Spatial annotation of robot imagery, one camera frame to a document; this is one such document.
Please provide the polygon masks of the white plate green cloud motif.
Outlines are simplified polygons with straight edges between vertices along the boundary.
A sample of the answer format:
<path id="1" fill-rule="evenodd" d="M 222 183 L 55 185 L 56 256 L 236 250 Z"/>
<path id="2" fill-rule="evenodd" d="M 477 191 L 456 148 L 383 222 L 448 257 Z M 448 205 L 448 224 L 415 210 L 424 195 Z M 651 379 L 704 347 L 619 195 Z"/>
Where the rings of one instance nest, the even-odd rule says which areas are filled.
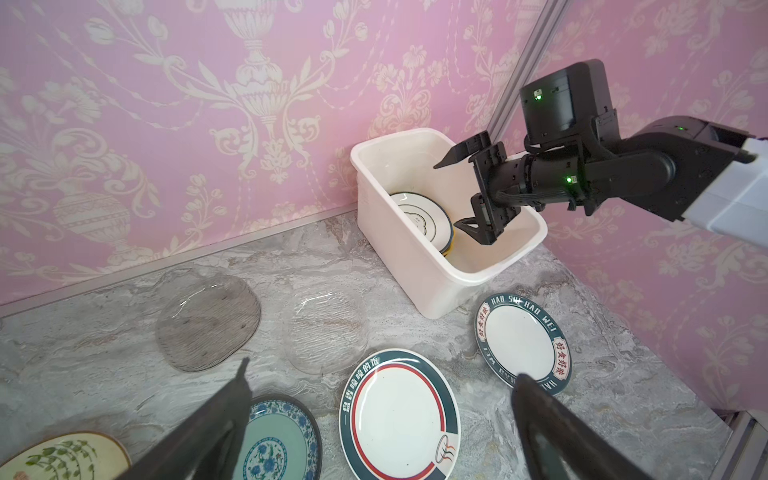
<path id="1" fill-rule="evenodd" d="M 441 253 L 454 229 L 447 212 L 434 200 L 414 192 L 397 192 L 390 198 Z"/>

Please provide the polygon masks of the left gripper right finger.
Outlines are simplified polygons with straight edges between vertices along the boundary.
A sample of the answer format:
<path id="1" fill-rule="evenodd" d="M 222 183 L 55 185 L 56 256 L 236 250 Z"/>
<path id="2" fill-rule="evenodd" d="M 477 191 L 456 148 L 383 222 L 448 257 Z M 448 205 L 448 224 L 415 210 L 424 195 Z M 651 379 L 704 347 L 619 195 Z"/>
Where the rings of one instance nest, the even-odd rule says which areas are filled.
<path id="1" fill-rule="evenodd" d="M 649 476 L 526 374 L 511 394 L 532 479 L 647 479 Z"/>

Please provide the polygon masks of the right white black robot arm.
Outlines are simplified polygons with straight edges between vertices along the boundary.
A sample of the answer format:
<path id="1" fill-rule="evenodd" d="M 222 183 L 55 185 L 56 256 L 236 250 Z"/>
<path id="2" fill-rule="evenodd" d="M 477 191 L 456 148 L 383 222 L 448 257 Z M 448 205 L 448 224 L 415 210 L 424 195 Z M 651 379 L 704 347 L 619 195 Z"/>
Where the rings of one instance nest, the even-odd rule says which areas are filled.
<path id="1" fill-rule="evenodd" d="M 468 161 L 478 192 L 457 227 L 493 244 L 524 208 L 564 203 L 594 214 L 611 198 L 756 246 L 767 243 L 767 142 L 690 116 L 622 138 L 603 63 L 578 62 L 524 86 L 525 152 L 510 159 L 487 132 L 454 145 L 442 167 Z"/>

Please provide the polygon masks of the white plate green red rim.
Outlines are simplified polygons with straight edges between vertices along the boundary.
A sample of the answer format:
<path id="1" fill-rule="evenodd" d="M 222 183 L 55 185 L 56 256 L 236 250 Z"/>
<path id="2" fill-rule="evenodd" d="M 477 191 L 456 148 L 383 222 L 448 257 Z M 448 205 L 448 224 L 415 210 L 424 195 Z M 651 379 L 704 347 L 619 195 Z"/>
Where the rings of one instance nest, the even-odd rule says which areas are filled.
<path id="1" fill-rule="evenodd" d="M 461 445 L 458 404 L 427 358 L 381 350 L 363 360 L 344 387 L 339 437 L 358 479 L 448 479 Z"/>

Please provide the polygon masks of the yellow scalloped dotted plate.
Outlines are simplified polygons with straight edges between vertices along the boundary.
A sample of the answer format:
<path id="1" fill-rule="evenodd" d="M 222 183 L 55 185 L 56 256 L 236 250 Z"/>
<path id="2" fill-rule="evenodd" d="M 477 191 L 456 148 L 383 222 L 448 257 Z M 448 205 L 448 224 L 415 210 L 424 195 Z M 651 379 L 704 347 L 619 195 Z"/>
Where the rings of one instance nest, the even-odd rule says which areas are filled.
<path id="1" fill-rule="evenodd" d="M 453 244 L 454 244 L 455 235 L 456 235 L 456 230 L 452 229 L 449 241 L 447 242 L 446 246 L 441 250 L 441 254 L 444 257 L 447 257 L 449 255 L 449 253 L 451 252 L 451 250 L 453 248 Z"/>

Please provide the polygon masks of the right corner aluminium post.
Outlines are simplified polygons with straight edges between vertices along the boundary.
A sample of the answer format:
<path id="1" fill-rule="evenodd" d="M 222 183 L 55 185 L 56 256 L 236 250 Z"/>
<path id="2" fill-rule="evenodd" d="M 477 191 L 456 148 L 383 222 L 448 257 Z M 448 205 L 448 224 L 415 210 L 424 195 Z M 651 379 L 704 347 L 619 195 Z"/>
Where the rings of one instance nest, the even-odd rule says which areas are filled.
<path id="1" fill-rule="evenodd" d="M 520 90 L 529 83 L 542 54 L 551 43 L 557 28 L 567 13 L 570 1 L 548 0 L 533 26 L 520 58 L 512 70 L 502 95 L 497 102 L 487 131 L 493 143 L 502 139 L 520 101 Z"/>

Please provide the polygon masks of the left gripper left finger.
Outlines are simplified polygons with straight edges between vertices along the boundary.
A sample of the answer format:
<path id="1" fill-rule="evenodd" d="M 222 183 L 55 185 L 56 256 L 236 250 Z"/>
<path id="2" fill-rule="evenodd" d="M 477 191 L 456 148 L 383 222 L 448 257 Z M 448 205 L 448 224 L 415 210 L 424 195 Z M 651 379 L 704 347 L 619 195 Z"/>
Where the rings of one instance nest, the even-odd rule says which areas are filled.
<path id="1" fill-rule="evenodd" d="M 243 359 L 235 377 L 123 472 L 122 479 L 230 479 L 249 420 L 252 391 Z"/>

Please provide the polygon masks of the grey smoked glass plate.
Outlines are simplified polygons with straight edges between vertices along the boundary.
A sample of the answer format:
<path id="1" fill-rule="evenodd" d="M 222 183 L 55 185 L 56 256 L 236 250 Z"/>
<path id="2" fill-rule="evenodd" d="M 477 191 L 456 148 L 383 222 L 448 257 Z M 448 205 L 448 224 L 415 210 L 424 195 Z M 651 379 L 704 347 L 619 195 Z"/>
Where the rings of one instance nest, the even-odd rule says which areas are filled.
<path id="1" fill-rule="evenodd" d="M 208 370 L 256 333 L 258 296 L 239 277 L 216 274 L 182 289 L 162 309 L 155 337 L 164 359 L 183 372 Z"/>

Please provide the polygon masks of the cream plate with willow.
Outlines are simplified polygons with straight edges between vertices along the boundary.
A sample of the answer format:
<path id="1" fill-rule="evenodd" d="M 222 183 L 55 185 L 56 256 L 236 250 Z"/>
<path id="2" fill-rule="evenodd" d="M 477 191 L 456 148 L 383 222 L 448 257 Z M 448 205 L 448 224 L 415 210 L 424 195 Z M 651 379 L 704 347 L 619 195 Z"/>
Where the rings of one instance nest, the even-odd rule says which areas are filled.
<path id="1" fill-rule="evenodd" d="M 39 442 L 1 465 L 1 479 L 116 479 L 131 467 L 123 445 L 89 431 Z"/>

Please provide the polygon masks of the white plastic bin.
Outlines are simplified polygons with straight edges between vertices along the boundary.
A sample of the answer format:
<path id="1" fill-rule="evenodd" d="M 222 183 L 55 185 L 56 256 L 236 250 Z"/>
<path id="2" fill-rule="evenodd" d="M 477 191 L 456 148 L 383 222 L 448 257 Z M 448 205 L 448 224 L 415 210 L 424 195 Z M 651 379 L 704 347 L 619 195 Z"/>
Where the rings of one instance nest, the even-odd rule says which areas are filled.
<path id="1" fill-rule="evenodd" d="M 415 192 L 435 201 L 453 221 L 470 216 L 470 198 L 478 191 L 471 164 L 434 167 L 453 145 L 437 130 L 416 128 L 364 141 L 350 154 L 357 172 L 358 226 L 428 319 L 438 319 L 469 300 L 548 233 L 543 217 L 526 207 L 490 246 L 462 231 L 455 232 L 447 255 L 431 245 L 391 196 Z"/>

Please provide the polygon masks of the white plate green lettered rim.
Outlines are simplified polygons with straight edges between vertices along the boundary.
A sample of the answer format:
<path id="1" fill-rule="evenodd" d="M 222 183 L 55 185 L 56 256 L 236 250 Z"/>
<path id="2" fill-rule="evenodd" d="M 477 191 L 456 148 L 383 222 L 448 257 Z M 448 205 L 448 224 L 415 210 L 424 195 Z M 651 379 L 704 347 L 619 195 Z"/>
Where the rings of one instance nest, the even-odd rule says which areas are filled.
<path id="1" fill-rule="evenodd" d="M 573 373 L 568 341 L 544 308 L 512 293 L 487 297 L 474 320 L 479 351 L 493 373 L 513 388 L 527 375 L 551 394 L 565 389 Z"/>

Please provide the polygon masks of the blue floral patterned plate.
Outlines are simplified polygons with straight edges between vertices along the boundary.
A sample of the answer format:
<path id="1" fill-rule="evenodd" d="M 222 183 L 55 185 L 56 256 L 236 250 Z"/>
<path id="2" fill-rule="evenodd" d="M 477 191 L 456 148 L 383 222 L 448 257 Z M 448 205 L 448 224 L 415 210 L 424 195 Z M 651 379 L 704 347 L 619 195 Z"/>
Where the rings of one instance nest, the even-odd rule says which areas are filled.
<path id="1" fill-rule="evenodd" d="M 234 480 L 314 480 L 321 476 L 322 439 L 316 420 L 282 394 L 252 400 Z"/>

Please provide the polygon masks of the clear glass plate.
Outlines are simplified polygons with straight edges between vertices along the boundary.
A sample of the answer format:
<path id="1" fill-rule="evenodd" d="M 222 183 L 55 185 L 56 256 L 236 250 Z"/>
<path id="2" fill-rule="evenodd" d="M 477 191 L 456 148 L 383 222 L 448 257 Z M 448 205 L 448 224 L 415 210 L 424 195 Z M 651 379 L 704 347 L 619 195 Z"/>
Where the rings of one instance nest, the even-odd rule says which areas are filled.
<path id="1" fill-rule="evenodd" d="M 362 359 L 370 326 L 357 288 L 297 290 L 285 308 L 282 345 L 299 371 L 326 375 L 346 370 Z"/>

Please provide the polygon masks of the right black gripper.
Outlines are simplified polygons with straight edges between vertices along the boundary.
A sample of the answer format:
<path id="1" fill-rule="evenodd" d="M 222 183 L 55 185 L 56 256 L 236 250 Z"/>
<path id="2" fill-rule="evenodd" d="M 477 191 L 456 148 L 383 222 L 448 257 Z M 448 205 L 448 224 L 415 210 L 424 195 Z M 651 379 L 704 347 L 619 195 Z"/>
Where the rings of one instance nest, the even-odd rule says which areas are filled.
<path id="1" fill-rule="evenodd" d="M 473 215 L 453 226 L 481 245 L 493 245 L 523 207 L 537 211 L 567 203 L 592 213 L 599 205 L 589 186 L 586 164 L 612 159 L 620 140 L 605 66 L 598 59 L 571 64 L 520 90 L 526 126 L 525 154 L 508 158 L 501 142 L 482 131 L 452 146 L 433 166 L 441 169 L 468 159 L 479 192 L 470 200 Z"/>

